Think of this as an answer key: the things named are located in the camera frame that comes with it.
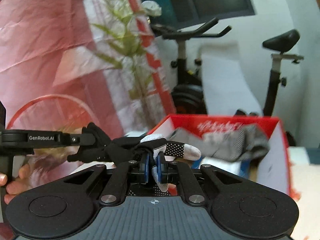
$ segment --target black bike saddle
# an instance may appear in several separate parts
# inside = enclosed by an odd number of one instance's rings
[[[266,40],[262,46],[266,49],[276,50],[280,53],[288,52],[300,39],[300,34],[296,29],[283,33],[279,36]]]

